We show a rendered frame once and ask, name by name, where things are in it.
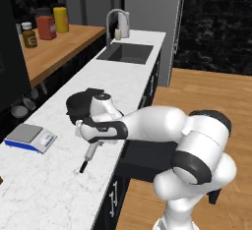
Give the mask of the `small soap dispenser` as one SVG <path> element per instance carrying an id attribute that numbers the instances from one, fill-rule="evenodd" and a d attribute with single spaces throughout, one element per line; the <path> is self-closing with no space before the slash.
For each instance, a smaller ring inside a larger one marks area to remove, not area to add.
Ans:
<path id="1" fill-rule="evenodd" d="M 119 25 L 117 25 L 117 28 L 114 31 L 114 38 L 116 40 L 121 40 L 121 29 L 119 28 Z"/>

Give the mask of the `black tall cupboard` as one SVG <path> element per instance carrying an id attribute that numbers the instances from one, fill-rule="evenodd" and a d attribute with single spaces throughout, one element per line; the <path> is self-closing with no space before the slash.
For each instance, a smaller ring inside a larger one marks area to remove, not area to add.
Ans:
<path id="1" fill-rule="evenodd" d="M 10 0 L 0 0 L 0 112 L 31 89 Z"/>

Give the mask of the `black frying pan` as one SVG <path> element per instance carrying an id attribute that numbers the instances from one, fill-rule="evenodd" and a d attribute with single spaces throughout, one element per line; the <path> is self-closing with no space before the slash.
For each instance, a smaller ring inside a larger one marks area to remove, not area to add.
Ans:
<path id="1" fill-rule="evenodd" d="M 77 137 L 82 137 L 81 125 L 84 119 L 103 112 L 99 103 L 103 94 L 103 89 L 87 88 L 85 91 L 74 93 L 67 99 L 67 115 L 76 126 Z"/>

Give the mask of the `grey hanging spatula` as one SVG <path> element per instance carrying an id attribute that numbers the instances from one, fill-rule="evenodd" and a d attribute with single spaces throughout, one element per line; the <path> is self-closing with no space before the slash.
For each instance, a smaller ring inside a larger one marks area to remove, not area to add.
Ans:
<path id="1" fill-rule="evenodd" d="M 26 106 L 26 108 L 31 111 L 34 111 L 36 109 L 35 103 L 27 97 L 23 97 L 23 103 Z"/>

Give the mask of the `silver tap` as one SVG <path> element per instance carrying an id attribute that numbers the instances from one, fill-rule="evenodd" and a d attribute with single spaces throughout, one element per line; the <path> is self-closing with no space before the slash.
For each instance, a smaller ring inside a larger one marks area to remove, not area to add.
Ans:
<path id="1" fill-rule="evenodd" d="M 106 50 L 110 50 L 110 31 L 109 31 L 109 18 L 113 13 L 121 13 L 125 16 L 127 21 L 127 27 L 128 27 L 128 34 L 129 34 L 129 27 L 130 27 L 130 18 L 127 15 L 127 12 L 123 11 L 122 9 L 112 9 L 110 10 L 106 15 Z"/>

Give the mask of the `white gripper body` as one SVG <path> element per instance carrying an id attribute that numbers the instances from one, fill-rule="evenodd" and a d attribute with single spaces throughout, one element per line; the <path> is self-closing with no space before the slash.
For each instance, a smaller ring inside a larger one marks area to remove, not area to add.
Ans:
<path id="1" fill-rule="evenodd" d="M 75 135 L 89 142 L 90 144 L 98 143 L 103 144 L 105 139 L 99 136 L 98 127 L 100 122 L 96 122 L 94 119 L 77 120 L 75 123 L 76 131 Z"/>

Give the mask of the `yellow jar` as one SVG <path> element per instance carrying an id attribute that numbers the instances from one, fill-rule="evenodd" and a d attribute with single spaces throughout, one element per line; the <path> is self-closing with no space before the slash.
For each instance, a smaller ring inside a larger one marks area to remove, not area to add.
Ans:
<path id="1" fill-rule="evenodd" d="M 53 15 L 56 25 L 56 30 L 60 33 L 69 31 L 69 22 L 67 9 L 65 7 L 54 7 Z"/>

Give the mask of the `grey and blue kitchen scale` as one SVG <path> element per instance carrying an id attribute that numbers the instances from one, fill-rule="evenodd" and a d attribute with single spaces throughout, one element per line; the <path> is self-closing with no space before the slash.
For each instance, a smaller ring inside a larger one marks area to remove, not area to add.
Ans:
<path id="1" fill-rule="evenodd" d="M 4 139 L 4 143 L 44 154 L 56 139 L 57 136 L 47 129 L 22 123 Z"/>

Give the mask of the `brown jar with white lid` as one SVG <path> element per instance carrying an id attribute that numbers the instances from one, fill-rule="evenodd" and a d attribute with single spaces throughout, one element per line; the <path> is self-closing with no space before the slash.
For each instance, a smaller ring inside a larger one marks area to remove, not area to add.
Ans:
<path id="1" fill-rule="evenodd" d="M 22 23 L 23 29 L 23 40 L 26 48 L 35 48 L 37 47 L 37 41 L 35 32 L 32 29 L 32 24 L 30 22 Z"/>

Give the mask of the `white paper roll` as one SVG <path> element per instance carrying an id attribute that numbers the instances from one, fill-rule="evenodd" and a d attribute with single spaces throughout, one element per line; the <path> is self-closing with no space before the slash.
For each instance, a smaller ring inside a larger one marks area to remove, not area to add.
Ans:
<path id="1" fill-rule="evenodd" d="M 118 26 L 121 30 L 121 37 L 128 38 L 130 35 L 129 13 L 118 13 Z"/>

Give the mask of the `red jar with dark lid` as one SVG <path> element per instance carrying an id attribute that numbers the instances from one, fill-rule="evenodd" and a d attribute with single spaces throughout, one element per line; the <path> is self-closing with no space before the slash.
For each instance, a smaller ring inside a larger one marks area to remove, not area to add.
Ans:
<path id="1" fill-rule="evenodd" d="M 56 37 L 55 21 L 49 8 L 38 8 L 35 21 L 40 39 L 51 40 Z"/>

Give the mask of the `grey fridge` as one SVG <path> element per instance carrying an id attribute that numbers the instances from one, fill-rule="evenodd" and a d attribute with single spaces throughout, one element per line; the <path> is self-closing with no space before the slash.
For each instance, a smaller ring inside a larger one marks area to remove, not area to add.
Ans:
<path id="1" fill-rule="evenodd" d="M 158 84 L 169 86 L 173 57 L 177 52 L 184 0 L 125 0 L 130 28 L 162 31 Z"/>

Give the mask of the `dark sink basin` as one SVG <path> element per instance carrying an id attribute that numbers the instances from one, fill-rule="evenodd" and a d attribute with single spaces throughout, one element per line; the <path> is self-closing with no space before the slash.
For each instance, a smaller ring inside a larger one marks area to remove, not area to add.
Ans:
<path id="1" fill-rule="evenodd" d="M 153 48 L 152 45 L 113 42 L 97 59 L 145 65 Z"/>

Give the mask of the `black open drawer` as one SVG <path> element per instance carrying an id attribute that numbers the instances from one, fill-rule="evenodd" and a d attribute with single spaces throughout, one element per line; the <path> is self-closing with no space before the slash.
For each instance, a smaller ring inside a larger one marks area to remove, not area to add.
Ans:
<path id="1" fill-rule="evenodd" d="M 131 179 L 152 182 L 155 175 L 171 168 L 170 161 L 177 143 L 127 141 L 115 174 L 124 179 L 123 198 Z"/>

